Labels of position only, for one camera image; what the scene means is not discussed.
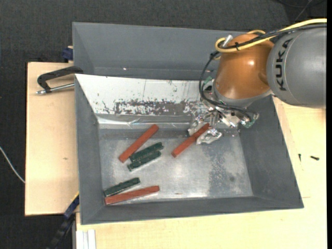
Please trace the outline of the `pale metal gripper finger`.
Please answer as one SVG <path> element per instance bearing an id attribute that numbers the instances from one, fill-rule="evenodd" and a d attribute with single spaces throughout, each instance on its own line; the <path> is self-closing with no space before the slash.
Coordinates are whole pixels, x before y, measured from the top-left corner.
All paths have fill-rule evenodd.
<path id="1" fill-rule="evenodd" d="M 210 144 L 221 138 L 222 135 L 223 134 L 215 128 L 208 129 L 197 138 L 196 144 Z"/>
<path id="2" fill-rule="evenodd" d="M 205 124 L 207 124 L 207 121 L 201 117 L 196 117 L 193 122 L 190 124 L 190 127 L 188 129 L 189 136 L 194 135 L 197 131 L 199 131 Z"/>

